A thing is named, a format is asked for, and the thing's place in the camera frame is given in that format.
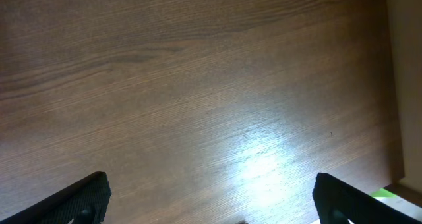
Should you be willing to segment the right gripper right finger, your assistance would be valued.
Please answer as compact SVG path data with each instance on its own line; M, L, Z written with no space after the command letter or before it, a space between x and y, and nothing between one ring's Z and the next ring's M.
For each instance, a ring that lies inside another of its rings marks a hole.
M318 173L313 200L322 224L421 224L328 173Z

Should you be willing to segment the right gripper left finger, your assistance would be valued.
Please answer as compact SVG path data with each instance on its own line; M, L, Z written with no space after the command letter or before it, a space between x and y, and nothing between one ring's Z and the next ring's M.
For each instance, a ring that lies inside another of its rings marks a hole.
M96 171L46 199L1 221L1 224L104 222L111 188L106 173Z

